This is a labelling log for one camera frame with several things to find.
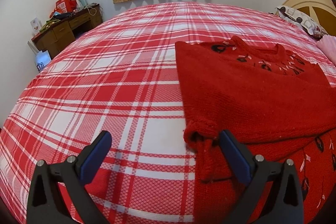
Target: headboard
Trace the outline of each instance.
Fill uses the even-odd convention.
[[[336,36],[336,7],[332,0],[287,0],[283,5],[309,15],[330,35]]]

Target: red and white bedspread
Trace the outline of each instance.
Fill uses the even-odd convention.
[[[174,43],[233,35],[280,43],[336,85],[336,68],[316,42],[274,15],[194,2],[128,10],[72,43],[20,96],[0,135],[0,196],[9,210],[25,223],[38,160],[64,161],[107,130],[113,144],[87,190],[108,220],[192,222],[195,156],[183,140]]]

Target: red sweater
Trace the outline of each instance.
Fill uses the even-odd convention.
[[[236,36],[217,43],[177,42],[175,48],[184,138],[197,151],[196,222],[208,223],[210,215],[214,223],[222,220],[244,189],[217,145],[223,129],[267,160],[294,159],[304,192],[309,184],[304,206],[305,221],[311,220],[336,182],[329,149],[336,140],[336,92],[321,68],[279,44],[251,47]],[[321,142],[323,152],[317,146]]]

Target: blue gripper pad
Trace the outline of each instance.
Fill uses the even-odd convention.
[[[83,149],[84,152],[88,148],[86,151],[89,152],[80,165],[79,180],[83,185],[92,182],[111,145],[111,134],[108,131],[102,131],[91,145]]]
[[[252,153],[229,130],[219,134],[219,146],[238,181],[249,185],[255,169]]]

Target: metal screw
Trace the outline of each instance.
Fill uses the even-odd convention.
[[[37,162],[37,166],[41,167],[42,165],[44,165],[44,160],[39,160]]]
[[[265,160],[264,156],[263,156],[263,155],[260,155],[260,154],[255,155],[255,159],[256,159],[256,161],[258,161],[258,162],[261,162],[261,161],[264,161],[264,160]]]
[[[286,163],[287,163],[289,166],[294,165],[294,161],[293,161],[292,159],[287,159],[287,160],[286,160]]]
[[[73,163],[75,160],[76,160],[75,156],[70,156],[70,157],[67,158],[68,163]]]

